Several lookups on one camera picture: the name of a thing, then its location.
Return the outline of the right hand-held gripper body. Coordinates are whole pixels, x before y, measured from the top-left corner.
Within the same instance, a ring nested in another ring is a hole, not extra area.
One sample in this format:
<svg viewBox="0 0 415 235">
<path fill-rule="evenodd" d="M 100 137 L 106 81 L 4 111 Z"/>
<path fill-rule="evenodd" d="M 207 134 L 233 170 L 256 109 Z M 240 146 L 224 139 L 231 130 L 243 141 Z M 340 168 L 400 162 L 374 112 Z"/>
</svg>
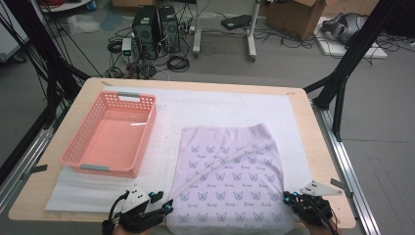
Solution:
<svg viewBox="0 0 415 235">
<path fill-rule="evenodd" d="M 300 188 L 298 199 L 292 198 L 292 193 L 289 192 L 288 197 L 292 201 L 289 207 L 293 213 L 309 224 L 322 226 L 327 225 L 333 217 L 331 205 L 324 196 L 340 196 L 342 191 L 312 180 Z"/>
</svg>

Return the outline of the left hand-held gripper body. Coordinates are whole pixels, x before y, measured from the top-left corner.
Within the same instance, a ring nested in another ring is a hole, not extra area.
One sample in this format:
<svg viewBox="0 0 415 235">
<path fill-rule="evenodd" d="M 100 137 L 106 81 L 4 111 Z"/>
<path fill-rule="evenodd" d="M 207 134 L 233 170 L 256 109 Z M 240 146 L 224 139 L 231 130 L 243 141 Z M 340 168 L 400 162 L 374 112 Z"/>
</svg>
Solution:
<svg viewBox="0 0 415 235">
<path fill-rule="evenodd" d="M 149 194 L 138 186 L 127 191 L 118 221 L 125 230 L 140 233 L 162 223 L 165 217 L 162 208 L 146 212 L 147 205 L 151 204 Z"/>
</svg>

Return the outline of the lilac printed towel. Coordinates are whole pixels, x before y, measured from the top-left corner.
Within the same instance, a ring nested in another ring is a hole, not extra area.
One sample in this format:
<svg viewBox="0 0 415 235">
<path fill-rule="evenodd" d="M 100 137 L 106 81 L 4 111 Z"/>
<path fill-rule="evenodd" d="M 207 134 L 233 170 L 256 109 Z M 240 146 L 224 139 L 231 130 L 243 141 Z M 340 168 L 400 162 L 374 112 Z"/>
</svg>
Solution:
<svg viewBox="0 0 415 235">
<path fill-rule="evenodd" d="M 278 147 L 265 125 L 185 128 L 166 225 L 174 235 L 285 235 L 294 217 L 283 189 Z"/>
</svg>

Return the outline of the pink plastic basket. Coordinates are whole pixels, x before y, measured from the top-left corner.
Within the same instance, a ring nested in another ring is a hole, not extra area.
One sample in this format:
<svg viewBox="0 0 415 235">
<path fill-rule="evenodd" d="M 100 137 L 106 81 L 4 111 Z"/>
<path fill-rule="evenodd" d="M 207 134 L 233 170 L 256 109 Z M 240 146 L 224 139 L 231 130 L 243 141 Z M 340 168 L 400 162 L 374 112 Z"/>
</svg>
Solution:
<svg viewBox="0 0 415 235">
<path fill-rule="evenodd" d="M 151 94 L 102 91 L 61 155 L 77 172 L 135 178 L 157 117 Z"/>
</svg>

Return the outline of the person's right hand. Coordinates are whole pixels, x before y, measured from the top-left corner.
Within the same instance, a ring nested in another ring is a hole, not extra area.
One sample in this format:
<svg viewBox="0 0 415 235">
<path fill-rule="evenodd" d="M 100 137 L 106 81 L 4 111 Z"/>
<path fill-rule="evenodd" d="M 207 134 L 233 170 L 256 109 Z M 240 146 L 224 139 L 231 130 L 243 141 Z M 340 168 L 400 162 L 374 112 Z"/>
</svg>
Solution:
<svg viewBox="0 0 415 235">
<path fill-rule="evenodd" d="M 332 231 L 326 226 L 316 226 L 307 223 L 305 220 L 301 221 L 304 226 L 308 229 L 310 235 L 333 235 Z M 337 230 L 336 235 L 343 235 L 343 231 L 340 227 L 338 227 L 333 219 L 329 220 L 330 224 L 333 228 Z"/>
</svg>

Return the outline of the white foam board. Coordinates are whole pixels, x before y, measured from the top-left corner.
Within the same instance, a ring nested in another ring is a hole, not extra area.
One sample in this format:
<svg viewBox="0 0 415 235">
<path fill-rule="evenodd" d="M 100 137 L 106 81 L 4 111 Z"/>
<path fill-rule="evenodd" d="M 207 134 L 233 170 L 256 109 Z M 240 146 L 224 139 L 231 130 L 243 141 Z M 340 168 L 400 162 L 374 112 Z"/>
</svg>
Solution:
<svg viewBox="0 0 415 235">
<path fill-rule="evenodd" d="M 314 29 L 314 37 L 325 56 L 341 58 L 346 53 L 346 47 L 330 33 L 321 31 L 322 23 L 326 20 L 326 17 L 319 19 L 317 27 Z M 373 43 L 372 47 L 364 55 L 364 58 L 385 59 L 387 56 L 387 53 L 377 43 Z"/>
</svg>

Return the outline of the small white power box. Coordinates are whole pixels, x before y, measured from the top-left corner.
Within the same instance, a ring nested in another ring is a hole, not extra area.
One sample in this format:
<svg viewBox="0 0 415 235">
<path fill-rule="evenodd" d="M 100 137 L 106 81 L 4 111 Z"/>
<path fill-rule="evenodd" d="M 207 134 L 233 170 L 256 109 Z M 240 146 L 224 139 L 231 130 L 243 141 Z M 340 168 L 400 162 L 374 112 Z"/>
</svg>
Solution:
<svg viewBox="0 0 415 235">
<path fill-rule="evenodd" d="M 130 38 L 122 39 L 121 53 L 123 55 L 124 61 L 127 64 L 131 64 L 133 61 L 133 56 L 132 56 L 132 40 Z"/>
</svg>

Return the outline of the large black computer tower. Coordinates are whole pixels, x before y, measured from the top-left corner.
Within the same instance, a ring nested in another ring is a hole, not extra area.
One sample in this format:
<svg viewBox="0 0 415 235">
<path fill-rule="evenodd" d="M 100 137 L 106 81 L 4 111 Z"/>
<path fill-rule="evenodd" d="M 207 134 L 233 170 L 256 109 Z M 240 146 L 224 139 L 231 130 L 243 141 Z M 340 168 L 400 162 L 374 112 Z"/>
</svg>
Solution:
<svg viewBox="0 0 415 235">
<path fill-rule="evenodd" d="M 156 48 L 160 39 L 157 8 L 154 5 L 140 5 L 132 28 L 140 58 L 154 60 L 157 57 Z"/>
</svg>

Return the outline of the slim black computer tower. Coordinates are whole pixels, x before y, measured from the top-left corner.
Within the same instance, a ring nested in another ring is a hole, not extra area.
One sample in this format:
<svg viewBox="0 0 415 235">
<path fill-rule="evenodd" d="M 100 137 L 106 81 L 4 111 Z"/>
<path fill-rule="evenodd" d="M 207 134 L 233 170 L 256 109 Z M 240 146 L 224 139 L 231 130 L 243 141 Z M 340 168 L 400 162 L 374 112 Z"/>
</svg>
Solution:
<svg viewBox="0 0 415 235">
<path fill-rule="evenodd" d="M 166 52 L 179 52 L 178 20 L 172 6 L 159 7 L 161 39 Z"/>
</svg>

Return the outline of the brown cardboard box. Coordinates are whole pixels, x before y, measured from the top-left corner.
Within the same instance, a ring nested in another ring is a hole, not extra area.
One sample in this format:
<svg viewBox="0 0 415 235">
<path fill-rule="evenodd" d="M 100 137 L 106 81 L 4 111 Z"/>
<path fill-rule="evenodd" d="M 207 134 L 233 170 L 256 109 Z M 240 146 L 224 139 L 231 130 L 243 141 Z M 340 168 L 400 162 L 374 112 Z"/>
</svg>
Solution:
<svg viewBox="0 0 415 235">
<path fill-rule="evenodd" d="M 268 6 L 266 25 L 304 41 L 313 34 L 326 0 L 274 0 Z"/>
</svg>

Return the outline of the flat black box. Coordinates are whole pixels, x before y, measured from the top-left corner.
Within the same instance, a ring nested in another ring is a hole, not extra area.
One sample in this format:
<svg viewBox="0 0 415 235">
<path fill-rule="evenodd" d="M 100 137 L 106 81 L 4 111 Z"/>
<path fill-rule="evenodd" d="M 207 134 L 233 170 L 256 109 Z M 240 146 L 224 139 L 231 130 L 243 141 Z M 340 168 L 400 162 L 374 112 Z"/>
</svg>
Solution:
<svg viewBox="0 0 415 235">
<path fill-rule="evenodd" d="M 251 17 L 249 15 L 241 15 L 221 21 L 221 25 L 228 30 L 233 30 L 236 28 L 243 27 L 251 22 Z"/>
</svg>

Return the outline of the round white table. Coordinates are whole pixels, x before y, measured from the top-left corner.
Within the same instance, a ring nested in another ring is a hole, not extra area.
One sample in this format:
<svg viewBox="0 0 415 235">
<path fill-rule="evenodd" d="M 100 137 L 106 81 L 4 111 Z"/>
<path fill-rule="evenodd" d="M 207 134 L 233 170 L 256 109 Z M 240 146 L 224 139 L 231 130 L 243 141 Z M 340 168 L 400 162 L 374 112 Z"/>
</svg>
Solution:
<svg viewBox="0 0 415 235">
<path fill-rule="evenodd" d="M 62 12 L 86 6 L 91 0 L 39 0 L 40 9 L 46 12 Z"/>
</svg>

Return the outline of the white cabinet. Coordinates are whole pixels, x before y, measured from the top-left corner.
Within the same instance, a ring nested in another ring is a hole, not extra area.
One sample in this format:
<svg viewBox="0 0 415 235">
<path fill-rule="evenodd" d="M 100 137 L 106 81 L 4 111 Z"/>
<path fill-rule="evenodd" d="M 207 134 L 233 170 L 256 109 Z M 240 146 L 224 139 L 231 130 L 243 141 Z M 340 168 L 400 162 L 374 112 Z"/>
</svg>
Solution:
<svg viewBox="0 0 415 235">
<path fill-rule="evenodd" d="M 4 1 L 0 0 L 0 63 L 7 62 L 21 48 L 20 44 L 6 29 L 3 23 L 10 29 L 13 29 L 23 42 L 28 41 L 28 37 L 12 12 Z"/>
</svg>

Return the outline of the grey metal bracket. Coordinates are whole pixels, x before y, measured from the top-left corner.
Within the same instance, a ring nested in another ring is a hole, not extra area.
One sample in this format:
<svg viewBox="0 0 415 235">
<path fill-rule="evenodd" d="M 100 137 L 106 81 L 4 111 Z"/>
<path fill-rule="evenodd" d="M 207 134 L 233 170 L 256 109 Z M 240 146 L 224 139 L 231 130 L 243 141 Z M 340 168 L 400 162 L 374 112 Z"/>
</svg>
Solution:
<svg viewBox="0 0 415 235">
<path fill-rule="evenodd" d="M 351 192 L 348 189 L 348 187 L 347 187 L 347 185 L 345 183 L 343 183 L 343 182 L 341 182 L 341 181 L 339 181 L 337 179 L 334 179 L 334 178 L 331 178 L 330 183 L 332 185 L 334 185 L 334 186 L 342 189 L 345 192 L 347 198 L 352 198 L 353 197 L 353 192 Z"/>
<path fill-rule="evenodd" d="M 45 171 L 47 170 L 47 168 L 48 168 L 47 164 L 33 166 L 28 172 L 23 173 L 21 175 L 21 180 L 28 180 L 32 174 Z"/>
</svg>

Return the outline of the black frame strut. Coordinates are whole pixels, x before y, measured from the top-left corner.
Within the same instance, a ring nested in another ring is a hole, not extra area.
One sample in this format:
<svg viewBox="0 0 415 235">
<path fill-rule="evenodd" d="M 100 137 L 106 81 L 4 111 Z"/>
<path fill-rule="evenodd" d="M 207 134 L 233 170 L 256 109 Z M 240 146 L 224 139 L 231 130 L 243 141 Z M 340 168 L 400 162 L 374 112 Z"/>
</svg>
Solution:
<svg viewBox="0 0 415 235">
<path fill-rule="evenodd" d="M 312 104 L 320 110 L 328 111 L 331 102 L 336 99 L 332 132 L 339 142 L 342 141 L 341 124 L 347 81 L 403 2 L 379 0 L 336 68 L 326 77 L 304 88 L 306 93 L 321 88 L 319 95 L 312 100 Z"/>
</svg>

